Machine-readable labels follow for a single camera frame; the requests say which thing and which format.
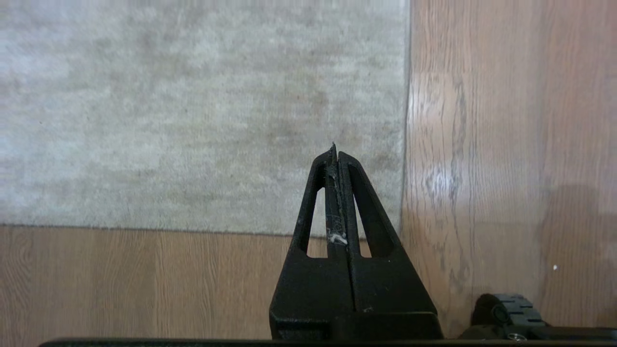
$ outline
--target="wooden floor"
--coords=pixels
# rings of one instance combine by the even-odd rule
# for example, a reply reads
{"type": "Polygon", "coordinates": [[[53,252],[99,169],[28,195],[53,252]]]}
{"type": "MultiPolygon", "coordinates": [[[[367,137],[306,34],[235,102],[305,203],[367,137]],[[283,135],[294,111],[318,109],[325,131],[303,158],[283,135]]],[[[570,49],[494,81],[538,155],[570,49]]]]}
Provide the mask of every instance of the wooden floor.
{"type": "MultiPolygon", "coordinates": [[[[504,291],[617,326],[617,1],[414,1],[411,33],[401,238],[444,331],[504,291]]],[[[3,226],[0,345],[269,338],[288,244],[3,226]]]]}

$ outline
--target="gray rug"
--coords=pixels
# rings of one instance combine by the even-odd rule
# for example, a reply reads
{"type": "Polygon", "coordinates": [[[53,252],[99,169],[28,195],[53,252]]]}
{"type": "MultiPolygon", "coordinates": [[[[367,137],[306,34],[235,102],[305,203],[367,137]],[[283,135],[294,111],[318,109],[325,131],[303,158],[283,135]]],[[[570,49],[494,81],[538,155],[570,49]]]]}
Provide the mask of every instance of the gray rug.
{"type": "Polygon", "coordinates": [[[5,3],[1,222],[289,234],[336,142],[398,229],[407,6],[5,3]]]}

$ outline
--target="wood grain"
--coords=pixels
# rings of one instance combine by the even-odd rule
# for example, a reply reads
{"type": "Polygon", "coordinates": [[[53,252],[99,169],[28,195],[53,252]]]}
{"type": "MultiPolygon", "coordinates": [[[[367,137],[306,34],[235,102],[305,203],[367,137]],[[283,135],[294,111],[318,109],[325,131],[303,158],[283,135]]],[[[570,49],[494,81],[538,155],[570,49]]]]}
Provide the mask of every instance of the wood grain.
{"type": "MultiPolygon", "coordinates": [[[[617,326],[616,4],[413,2],[401,239],[449,336],[484,292],[617,326]]],[[[2,226],[0,345],[269,338],[288,244],[2,226]]]]}
{"type": "Polygon", "coordinates": [[[615,325],[614,3],[412,11],[402,236],[444,330],[485,291],[553,324],[615,325]]]}

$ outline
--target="beige carpet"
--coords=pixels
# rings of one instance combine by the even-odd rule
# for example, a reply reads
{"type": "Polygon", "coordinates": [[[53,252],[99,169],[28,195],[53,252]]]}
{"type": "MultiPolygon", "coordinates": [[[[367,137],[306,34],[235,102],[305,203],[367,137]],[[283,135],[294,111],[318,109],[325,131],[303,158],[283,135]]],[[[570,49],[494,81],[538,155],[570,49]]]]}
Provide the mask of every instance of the beige carpet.
{"type": "Polygon", "coordinates": [[[252,4],[5,2],[1,222],[288,234],[336,142],[398,229],[408,4],[252,4]]]}

